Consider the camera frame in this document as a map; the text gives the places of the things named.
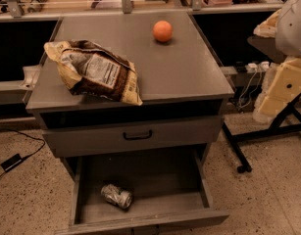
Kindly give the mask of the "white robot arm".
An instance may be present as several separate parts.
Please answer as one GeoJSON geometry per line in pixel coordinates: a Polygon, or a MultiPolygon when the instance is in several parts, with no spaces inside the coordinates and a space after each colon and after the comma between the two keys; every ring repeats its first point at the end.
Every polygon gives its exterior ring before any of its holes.
{"type": "Polygon", "coordinates": [[[254,105],[253,119],[268,123],[301,93],[301,0],[283,7],[254,29],[257,36],[273,37],[286,58],[265,73],[262,92],[254,105]]]}

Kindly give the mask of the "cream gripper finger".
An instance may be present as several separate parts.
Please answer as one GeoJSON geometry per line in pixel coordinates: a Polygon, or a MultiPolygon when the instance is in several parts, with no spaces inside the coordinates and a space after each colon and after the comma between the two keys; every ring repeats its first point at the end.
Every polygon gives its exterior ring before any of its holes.
{"type": "Polygon", "coordinates": [[[253,119],[271,122],[301,93],[301,58],[287,57],[281,64],[271,63],[256,99],[253,119]]]}
{"type": "Polygon", "coordinates": [[[258,24],[254,28],[253,33],[264,38],[275,38],[279,14],[280,10],[275,11],[266,20],[258,24]]]}

